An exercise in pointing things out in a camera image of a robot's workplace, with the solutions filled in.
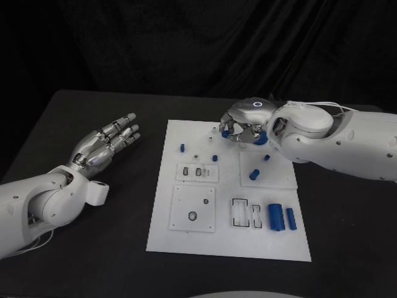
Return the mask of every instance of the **white robotic arm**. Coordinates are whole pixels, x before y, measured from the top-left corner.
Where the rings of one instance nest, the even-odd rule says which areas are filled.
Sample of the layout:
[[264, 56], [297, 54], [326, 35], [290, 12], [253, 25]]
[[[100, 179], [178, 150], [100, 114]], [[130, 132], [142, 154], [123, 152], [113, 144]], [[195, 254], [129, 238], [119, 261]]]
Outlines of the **white robotic arm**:
[[[109, 165], [113, 154], [140, 136], [133, 134], [136, 125], [123, 129], [133, 119], [135, 114], [129, 114], [86, 135], [74, 147], [67, 166], [0, 186], [0, 259], [42, 233], [67, 225], [84, 203], [104, 203], [109, 186], [89, 178]], [[35, 222], [28, 221], [28, 214]]]
[[253, 143], [261, 137], [257, 132], [265, 131], [270, 146], [290, 161], [312, 161], [352, 176], [397, 181], [397, 115], [347, 111], [330, 116], [312, 104], [287, 102], [277, 109], [263, 99], [245, 99], [224, 114], [219, 131], [238, 123], [245, 129], [228, 140]]

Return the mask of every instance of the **table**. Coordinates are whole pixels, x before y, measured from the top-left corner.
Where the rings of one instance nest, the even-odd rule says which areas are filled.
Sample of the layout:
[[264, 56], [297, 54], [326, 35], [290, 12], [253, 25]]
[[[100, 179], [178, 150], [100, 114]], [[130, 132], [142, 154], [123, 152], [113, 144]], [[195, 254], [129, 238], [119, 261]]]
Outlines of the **table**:
[[255, 290], [303, 297], [397, 297], [397, 185], [312, 163], [294, 164], [312, 263], [145, 251], [166, 120], [218, 121], [234, 102], [54, 94], [4, 183], [66, 164], [89, 131], [130, 112], [142, 137], [94, 177], [110, 186], [104, 205], [87, 205], [45, 246], [0, 261], [0, 296], [189, 297]]

